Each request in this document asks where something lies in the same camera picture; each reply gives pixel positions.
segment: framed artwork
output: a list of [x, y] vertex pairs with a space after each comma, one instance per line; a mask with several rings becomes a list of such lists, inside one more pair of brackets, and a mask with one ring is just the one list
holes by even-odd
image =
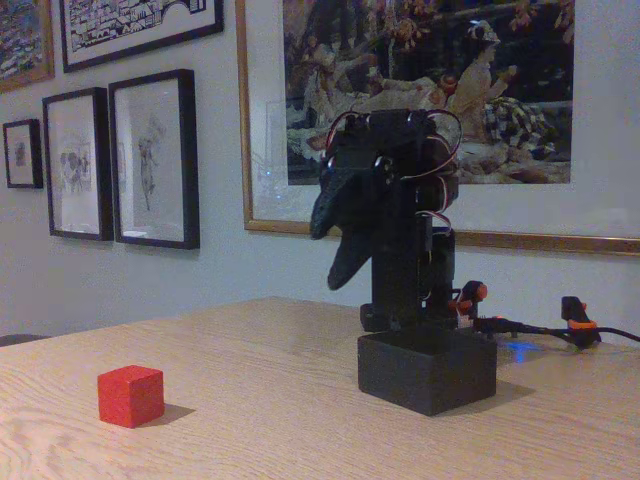
[[7, 187], [42, 188], [40, 122], [32, 119], [5, 123], [2, 130]]
[[[640, 145], [633, 111], [614, 108], [637, 94], [609, 72], [619, 98], [593, 104], [602, 85], [588, 39], [607, 35], [588, 20], [606, 15], [595, 0], [275, 5], [236, 3], [246, 229], [308, 233], [318, 160], [341, 113], [441, 108], [464, 129], [447, 211], [459, 244], [640, 254], [640, 212], [621, 197], [640, 201], [621, 174]], [[634, 31], [633, 10], [617, 10], [621, 32]], [[598, 58], [636, 62], [631, 46], [599, 45]]]
[[60, 0], [64, 71], [223, 30], [222, 0]]
[[49, 0], [0, 1], [0, 93], [53, 78]]
[[109, 85], [116, 241], [200, 247], [194, 74]]
[[107, 90], [42, 100], [49, 232], [113, 240]]

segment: table surface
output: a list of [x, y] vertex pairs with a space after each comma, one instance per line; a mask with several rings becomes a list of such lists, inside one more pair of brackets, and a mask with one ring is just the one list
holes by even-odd
[[[502, 339], [498, 393], [425, 417], [357, 386], [358, 310], [277, 298], [0, 349], [0, 478], [640, 478], [640, 350]], [[98, 420], [96, 377], [167, 410]]]

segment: black box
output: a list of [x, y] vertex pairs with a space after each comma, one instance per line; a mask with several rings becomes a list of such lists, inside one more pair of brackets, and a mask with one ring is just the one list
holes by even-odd
[[497, 345], [455, 330], [418, 327], [358, 338], [365, 393], [424, 415], [496, 394]]

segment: black cable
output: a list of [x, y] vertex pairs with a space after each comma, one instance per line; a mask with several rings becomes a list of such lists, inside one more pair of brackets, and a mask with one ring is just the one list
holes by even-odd
[[589, 333], [611, 333], [614, 335], [620, 335], [621, 337], [628, 338], [640, 342], [640, 337], [633, 335], [632, 333], [619, 330], [617, 328], [608, 327], [594, 327], [585, 329], [571, 329], [571, 328], [545, 328], [535, 327], [533, 325], [527, 325], [520, 322], [513, 322], [501, 317], [491, 318], [476, 318], [473, 321], [473, 329], [480, 333], [493, 334], [493, 333], [531, 333], [534, 335], [552, 335], [560, 338], [569, 343], [576, 343], [576, 339], [580, 336], [584, 336]]
[[630, 340], [635, 340], [636, 342], [640, 342], [640, 337], [637, 335], [634, 335], [629, 332], [625, 332], [624, 330], [618, 330], [617, 328], [608, 328], [608, 327], [588, 328], [585, 330], [553, 328], [553, 329], [548, 329], [548, 334], [555, 336], [555, 334], [572, 334], [572, 333], [575, 334], [580, 331], [596, 332], [596, 333], [612, 333], [614, 335], [620, 335], [621, 337], [625, 337]]

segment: gold picture frame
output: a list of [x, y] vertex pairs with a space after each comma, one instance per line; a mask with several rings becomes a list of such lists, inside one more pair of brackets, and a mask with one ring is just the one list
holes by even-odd
[[[256, 218], [253, 200], [252, 149], [251, 149], [251, 99], [249, 81], [249, 55], [247, 43], [247, 1], [236, 0], [236, 35], [238, 50], [238, 79], [240, 99], [240, 126], [242, 148], [244, 227], [246, 230], [265, 233], [309, 235], [307, 222], [268, 220]], [[613, 255], [640, 255], [640, 238], [555, 235], [538, 233], [457, 230], [458, 245], [507, 248], [515, 250], [540, 250], [553, 252], [597, 253]]]
[[50, 0], [32, 0], [37, 9], [42, 41], [42, 61], [25, 72], [0, 80], [0, 94], [26, 87], [32, 83], [49, 80], [55, 76], [53, 57], [53, 32], [51, 30]]

